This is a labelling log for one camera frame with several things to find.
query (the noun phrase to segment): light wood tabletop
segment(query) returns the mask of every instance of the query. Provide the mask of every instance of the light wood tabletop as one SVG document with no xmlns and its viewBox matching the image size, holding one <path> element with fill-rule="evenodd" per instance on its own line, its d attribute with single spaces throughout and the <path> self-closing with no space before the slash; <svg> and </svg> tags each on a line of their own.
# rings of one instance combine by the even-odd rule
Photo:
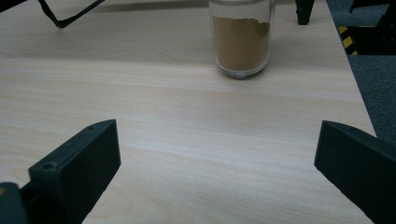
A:
<svg viewBox="0 0 396 224">
<path fill-rule="evenodd" d="M 122 165 L 84 223 L 371 223 L 314 166 L 323 120 L 374 134 L 324 0 L 307 26 L 276 1 L 247 80 L 215 66 L 206 1 L 105 1 L 62 30 L 37 1 L 0 13 L 0 182 L 106 119 Z"/>
</svg>

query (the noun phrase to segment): wood grain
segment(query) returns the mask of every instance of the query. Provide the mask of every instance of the wood grain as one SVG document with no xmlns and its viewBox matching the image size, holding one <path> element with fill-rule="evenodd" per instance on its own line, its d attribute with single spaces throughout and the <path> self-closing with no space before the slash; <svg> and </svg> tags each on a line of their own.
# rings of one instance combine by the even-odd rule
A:
<svg viewBox="0 0 396 224">
<path fill-rule="evenodd" d="M 116 119 L 122 166 L 84 223 L 370 223 L 314 167 L 322 120 L 374 134 L 325 1 L 307 26 L 279 1 L 242 81 L 213 63 L 205 4 L 178 4 L 108 1 L 64 30 L 35 1 L 1 13 L 0 182 Z"/>
</svg>

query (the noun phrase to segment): brown powder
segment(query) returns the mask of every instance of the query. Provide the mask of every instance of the brown powder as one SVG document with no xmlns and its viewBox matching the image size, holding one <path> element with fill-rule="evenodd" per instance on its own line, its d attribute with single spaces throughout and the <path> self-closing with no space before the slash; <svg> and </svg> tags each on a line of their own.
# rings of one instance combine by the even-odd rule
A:
<svg viewBox="0 0 396 224">
<path fill-rule="evenodd" d="M 213 37 L 218 64 L 229 70 L 260 66 L 269 49 L 269 22 L 213 17 Z"/>
</svg>

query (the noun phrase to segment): screw hole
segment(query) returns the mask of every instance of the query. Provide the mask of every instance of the screw hole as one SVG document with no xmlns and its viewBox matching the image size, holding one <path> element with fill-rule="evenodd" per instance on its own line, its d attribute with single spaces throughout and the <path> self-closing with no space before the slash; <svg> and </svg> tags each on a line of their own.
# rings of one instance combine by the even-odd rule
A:
<svg viewBox="0 0 396 224">
<path fill-rule="evenodd" d="M 51 161 L 51 162 L 47 162 L 46 164 L 44 164 L 43 168 L 44 168 L 44 170 L 49 170 L 49 169 L 54 168 L 55 166 L 56 166 L 56 163 Z"/>
</svg>

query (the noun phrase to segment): black object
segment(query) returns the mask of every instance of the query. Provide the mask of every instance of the black object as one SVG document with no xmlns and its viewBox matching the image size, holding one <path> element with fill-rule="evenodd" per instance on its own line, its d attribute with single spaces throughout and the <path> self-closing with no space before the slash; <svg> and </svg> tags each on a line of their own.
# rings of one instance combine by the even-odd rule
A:
<svg viewBox="0 0 396 224">
<path fill-rule="evenodd" d="M 396 55 L 396 0 L 355 0 L 356 7 L 390 4 L 376 26 L 349 26 L 354 48 L 359 55 Z"/>
<path fill-rule="evenodd" d="M 396 148 L 323 121 L 315 166 L 374 223 L 396 223 Z"/>
<path fill-rule="evenodd" d="M 1 0 L 0 2 L 0 12 L 3 12 L 7 9 L 10 9 L 12 7 L 15 7 L 19 5 L 20 3 L 26 2 L 27 0 Z M 92 4 L 90 4 L 88 7 L 84 8 L 82 11 L 80 11 L 78 14 L 75 16 L 72 16 L 68 19 L 58 21 L 58 19 L 55 17 L 53 14 L 52 10 L 50 9 L 49 5 L 46 3 L 45 0 L 38 0 L 38 2 L 41 5 L 41 8 L 43 9 L 43 12 L 53 21 L 53 23 L 58 27 L 63 29 L 64 27 L 68 26 L 71 24 L 73 21 L 76 21 L 78 18 L 86 14 L 87 12 L 91 11 L 95 7 L 99 6 L 101 3 L 103 3 L 105 0 L 96 0 Z"/>
<path fill-rule="evenodd" d="M 116 121 L 93 124 L 30 167 L 21 190 L 0 184 L 0 223 L 82 223 L 119 167 Z"/>
<path fill-rule="evenodd" d="M 314 2 L 315 0 L 296 0 L 296 13 L 299 25 L 307 25 L 309 23 Z"/>
</svg>

